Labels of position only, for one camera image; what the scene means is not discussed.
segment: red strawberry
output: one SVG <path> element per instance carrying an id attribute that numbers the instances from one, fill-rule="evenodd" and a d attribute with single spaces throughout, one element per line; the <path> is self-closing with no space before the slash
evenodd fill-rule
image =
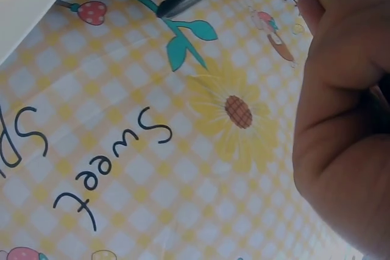
<path id="1" fill-rule="evenodd" d="M 100 26 L 104 23 L 104 16 L 107 13 L 107 6 L 100 1 L 88 1 L 77 9 L 79 18 L 87 24 Z"/>
<path id="2" fill-rule="evenodd" d="M 39 260 L 39 253 L 30 248 L 18 247 L 8 253 L 7 260 Z"/>

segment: cartoon carrot print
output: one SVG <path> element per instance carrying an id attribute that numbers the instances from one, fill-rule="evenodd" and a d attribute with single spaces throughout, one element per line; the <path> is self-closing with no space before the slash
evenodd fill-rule
<path id="1" fill-rule="evenodd" d="M 250 17 L 253 23 L 259 30 L 263 30 L 267 34 L 267 39 L 278 54 L 285 60 L 292 62 L 295 65 L 295 59 L 290 53 L 287 45 L 280 38 L 277 31 L 279 28 L 276 25 L 275 19 L 266 12 L 257 12 L 251 10 Z"/>

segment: plastic tablecloth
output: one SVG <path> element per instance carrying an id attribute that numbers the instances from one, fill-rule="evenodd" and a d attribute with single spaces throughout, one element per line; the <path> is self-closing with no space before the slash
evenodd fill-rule
<path id="1" fill-rule="evenodd" d="M 296 0 L 62 0 L 0 67 L 0 259 L 362 255 L 294 187 Z"/>

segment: teal leaf print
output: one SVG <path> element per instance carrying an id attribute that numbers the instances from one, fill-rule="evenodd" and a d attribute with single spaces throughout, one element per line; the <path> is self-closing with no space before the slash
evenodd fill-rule
<path id="1" fill-rule="evenodd" d="M 145 5 L 152 12 L 156 13 L 157 5 L 152 0 L 137 0 Z M 167 44 L 166 50 L 169 64 L 172 71 L 178 70 L 185 62 L 186 52 L 190 52 L 199 64 L 207 69 L 205 60 L 200 53 L 192 45 L 189 39 L 183 34 L 180 28 L 184 27 L 192 31 L 192 33 L 204 41 L 214 41 L 218 39 L 218 35 L 214 28 L 206 21 L 171 21 L 170 19 L 161 19 L 175 34 L 174 38 Z"/>
<path id="2" fill-rule="evenodd" d="M 214 41 L 218 39 L 218 35 L 214 28 L 206 21 L 192 21 L 188 22 L 176 22 L 179 27 L 186 27 L 187 29 L 192 30 L 195 36 L 204 41 Z"/>
<path id="3" fill-rule="evenodd" d="M 182 67 L 185 61 L 187 47 L 180 38 L 174 37 L 169 41 L 166 50 L 168 52 L 168 60 L 171 64 L 172 71 L 177 71 Z"/>
<path id="4" fill-rule="evenodd" d="M 39 253 L 39 260 L 49 260 L 44 254 Z"/>

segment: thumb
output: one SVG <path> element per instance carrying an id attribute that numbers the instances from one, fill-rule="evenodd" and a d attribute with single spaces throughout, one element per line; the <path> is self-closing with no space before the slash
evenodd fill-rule
<path id="1" fill-rule="evenodd" d="M 315 35 L 325 9 L 318 0 L 298 0 L 298 9 L 311 34 Z"/>

